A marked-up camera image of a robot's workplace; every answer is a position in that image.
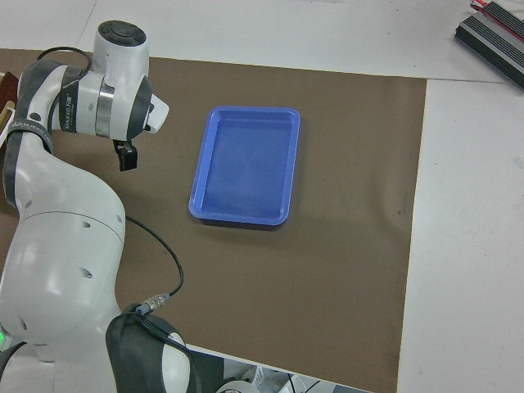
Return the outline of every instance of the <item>white tabletop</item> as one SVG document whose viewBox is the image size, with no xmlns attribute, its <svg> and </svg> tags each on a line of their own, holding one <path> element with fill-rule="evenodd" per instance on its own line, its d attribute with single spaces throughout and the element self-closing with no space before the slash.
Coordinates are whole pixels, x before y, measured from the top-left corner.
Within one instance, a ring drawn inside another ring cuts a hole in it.
<svg viewBox="0 0 524 393">
<path fill-rule="evenodd" d="M 0 0 L 0 47 L 91 50 L 120 19 L 152 56 L 429 78 L 398 392 L 522 391 L 524 101 L 453 39 L 468 4 Z"/>
</svg>

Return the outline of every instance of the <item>brown table surface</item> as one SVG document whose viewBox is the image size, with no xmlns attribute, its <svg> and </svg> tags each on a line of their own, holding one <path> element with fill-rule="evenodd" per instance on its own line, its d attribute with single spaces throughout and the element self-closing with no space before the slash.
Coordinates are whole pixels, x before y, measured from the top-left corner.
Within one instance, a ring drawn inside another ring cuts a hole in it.
<svg viewBox="0 0 524 393">
<path fill-rule="evenodd" d="M 36 52 L 0 50 L 20 75 Z M 187 342 L 369 391 L 395 391 L 425 79 L 151 59 L 170 113 L 121 173 L 106 139 L 56 132 L 55 155 L 104 179 L 178 252 L 186 283 L 158 314 Z M 207 113 L 291 106 L 302 118 L 289 219 L 273 231 L 188 212 Z M 0 260 L 16 227 L 0 203 Z M 168 291 L 172 260 L 128 224 L 121 307 Z"/>
</svg>

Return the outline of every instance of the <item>black round cap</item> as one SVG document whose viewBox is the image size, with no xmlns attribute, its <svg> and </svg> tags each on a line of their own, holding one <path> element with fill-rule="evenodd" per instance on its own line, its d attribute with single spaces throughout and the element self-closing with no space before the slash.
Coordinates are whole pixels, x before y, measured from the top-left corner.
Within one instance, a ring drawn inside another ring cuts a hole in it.
<svg viewBox="0 0 524 393">
<path fill-rule="evenodd" d="M 146 42 L 146 34 L 138 26 L 121 20 L 108 20 L 98 26 L 98 33 L 115 45 L 137 47 Z"/>
</svg>

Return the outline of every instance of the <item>blue tray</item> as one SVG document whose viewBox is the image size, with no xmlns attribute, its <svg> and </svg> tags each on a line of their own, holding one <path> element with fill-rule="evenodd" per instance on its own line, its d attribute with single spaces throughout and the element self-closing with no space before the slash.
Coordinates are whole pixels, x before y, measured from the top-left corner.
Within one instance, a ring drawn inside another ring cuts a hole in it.
<svg viewBox="0 0 524 393">
<path fill-rule="evenodd" d="M 279 225 L 287 219 L 300 115 L 219 106 L 207 117 L 189 211 L 198 219 Z"/>
</svg>

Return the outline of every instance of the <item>silver metal ring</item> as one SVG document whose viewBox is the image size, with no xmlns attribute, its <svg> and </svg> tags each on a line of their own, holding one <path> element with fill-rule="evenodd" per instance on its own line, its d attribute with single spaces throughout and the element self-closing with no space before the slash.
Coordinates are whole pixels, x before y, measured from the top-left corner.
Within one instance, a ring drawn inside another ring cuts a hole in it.
<svg viewBox="0 0 524 393">
<path fill-rule="evenodd" d="M 97 120 L 95 124 L 95 133 L 99 137 L 109 137 L 109 125 L 111 122 L 111 108 L 113 107 L 113 97 L 115 88 L 102 82 L 100 92 L 98 93 Z"/>
</svg>

